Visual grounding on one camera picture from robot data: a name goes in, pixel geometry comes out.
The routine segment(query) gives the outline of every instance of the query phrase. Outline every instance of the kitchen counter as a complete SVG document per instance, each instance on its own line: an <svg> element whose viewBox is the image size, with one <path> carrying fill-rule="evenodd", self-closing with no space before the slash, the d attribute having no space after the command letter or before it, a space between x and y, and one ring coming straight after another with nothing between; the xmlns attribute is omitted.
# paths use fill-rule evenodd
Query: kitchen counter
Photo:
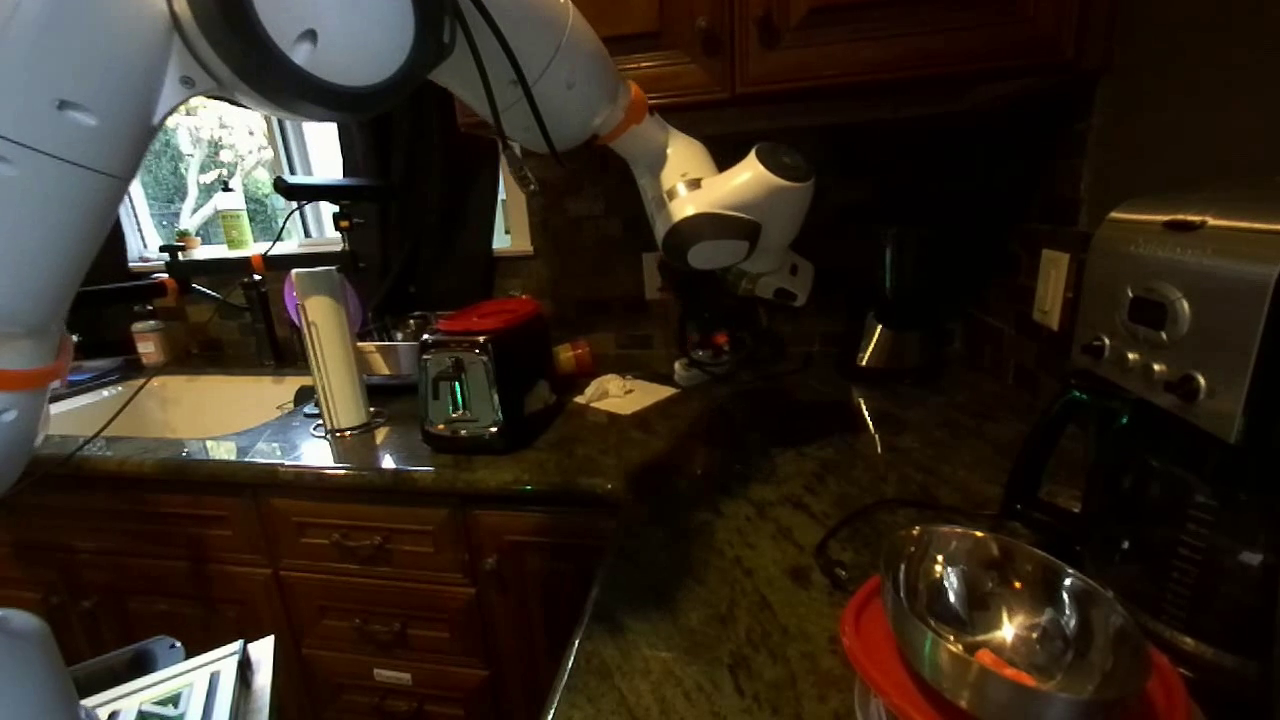
<svg viewBox="0 0 1280 720"><path fill-rule="evenodd" d="M603 566L556 720L850 714L836 641L849 585L823 578L814 538L879 500L987 515L1035 399L978 376L870 390L874 451L849 395L820 372L738 390L701 455L668 458ZM920 515L866 510L836 537L850 588L903 521Z"/></svg>
<svg viewBox="0 0 1280 720"><path fill-rule="evenodd" d="M624 533L556 690L560 720L850 714L836 644L849 588L814 538L879 500L987 515L1035 417L1026 390L951 372L856 390L829 368L743 372L640 417L565 409L529 446L427 451L410 390L373 395L368 431L323 437L290 410L225 438L42 438L27 479L374 486L624 506ZM874 570L907 510L832 548Z"/></svg>
<svg viewBox="0 0 1280 720"><path fill-rule="evenodd" d="M373 423L323 431L314 410L287 410L250 431L214 438L46 437L23 479L112 483L272 483L272 486L374 486L490 500L624 503L630 468L681 437L701 399L664 399L640 417L603 417L565 405L514 451L432 451L421 437L414 389L373 389Z"/></svg>

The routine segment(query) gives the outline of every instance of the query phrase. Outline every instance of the kitchen sink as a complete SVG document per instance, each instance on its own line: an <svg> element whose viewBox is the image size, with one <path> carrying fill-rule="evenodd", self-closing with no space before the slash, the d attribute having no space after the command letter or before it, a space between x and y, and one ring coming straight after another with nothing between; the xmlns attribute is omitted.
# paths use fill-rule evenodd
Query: kitchen sink
<svg viewBox="0 0 1280 720"><path fill-rule="evenodd" d="M310 376L136 376L46 405L46 437L234 437L290 410Z"/></svg>

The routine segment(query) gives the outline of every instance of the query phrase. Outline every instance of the wooden cabinet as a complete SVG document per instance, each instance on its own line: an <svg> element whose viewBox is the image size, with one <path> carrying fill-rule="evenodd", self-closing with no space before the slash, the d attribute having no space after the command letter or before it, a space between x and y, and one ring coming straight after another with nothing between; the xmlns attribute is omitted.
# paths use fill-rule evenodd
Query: wooden cabinet
<svg viewBox="0 0 1280 720"><path fill-rule="evenodd" d="M653 104L731 94L731 0L576 0Z"/></svg>
<svg viewBox="0 0 1280 720"><path fill-rule="evenodd" d="M204 653L280 629L250 500L15 497L0 548L0 603L39 613L73 665L161 632Z"/></svg>
<svg viewBox="0 0 1280 720"><path fill-rule="evenodd" d="M458 510L268 500L300 686L287 714L486 714Z"/></svg>
<svg viewBox="0 0 1280 720"><path fill-rule="evenodd" d="M506 720L542 714L608 528L585 510L471 510L474 578Z"/></svg>
<svg viewBox="0 0 1280 720"><path fill-rule="evenodd" d="M1097 60L1101 0L576 0L654 104Z"/></svg>
<svg viewBox="0 0 1280 720"><path fill-rule="evenodd" d="M738 91L1073 68L1088 0L738 0Z"/></svg>
<svg viewBox="0 0 1280 720"><path fill-rule="evenodd" d="M75 493L0 503L0 603L75 665L143 636L276 636L280 714L539 714L608 515L444 497Z"/></svg>

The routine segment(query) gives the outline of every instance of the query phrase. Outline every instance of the cabinet drawer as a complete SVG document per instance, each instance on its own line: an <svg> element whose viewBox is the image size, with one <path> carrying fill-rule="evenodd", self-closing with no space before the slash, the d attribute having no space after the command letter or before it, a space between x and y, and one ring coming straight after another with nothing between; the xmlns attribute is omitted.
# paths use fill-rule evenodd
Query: cabinet drawer
<svg viewBox="0 0 1280 720"><path fill-rule="evenodd" d="M451 506L268 500L280 566L465 578L468 553Z"/></svg>
<svg viewBox="0 0 1280 720"><path fill-rule="evenodd" d="M0 506L9 553L59 548L75 555L167 555L262 565L250 500L234 497L100 497L39 493Z"/></svg>
<svg viewBox="0 0 1280 720"><path fill-rule="evenodd" d="M100 622L100 653L156 632L185 641L186 653L280 632L268 566L116 559L78 566L75 603Z"/></svg>
<svg viewBox="0 0 1280 720"><path fill-rule="evenodd" d="M287 570L285 603L294 641L314 653L478 659L478 613L471 588Z"/></svg>
<svg viewBox="0 0 1280 720"><path fill-rule="evenodd" d="M305 690L287 714L306 720L478 720L490 714L483 668L374 665L305 653Z"/></svg>

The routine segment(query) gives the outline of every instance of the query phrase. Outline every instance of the metal bowl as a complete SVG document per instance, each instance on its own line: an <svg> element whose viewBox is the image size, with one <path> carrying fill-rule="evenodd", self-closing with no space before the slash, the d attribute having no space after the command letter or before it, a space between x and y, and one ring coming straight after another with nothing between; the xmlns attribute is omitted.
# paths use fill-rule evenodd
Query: metal bowl
<svg viewBox="0 0 1280 720"><path fill-rule="evenodd" d="M917 522L884 590L907 668L970 714L1126 714L1142 698L1141 622L1022 538Z"/></svg>

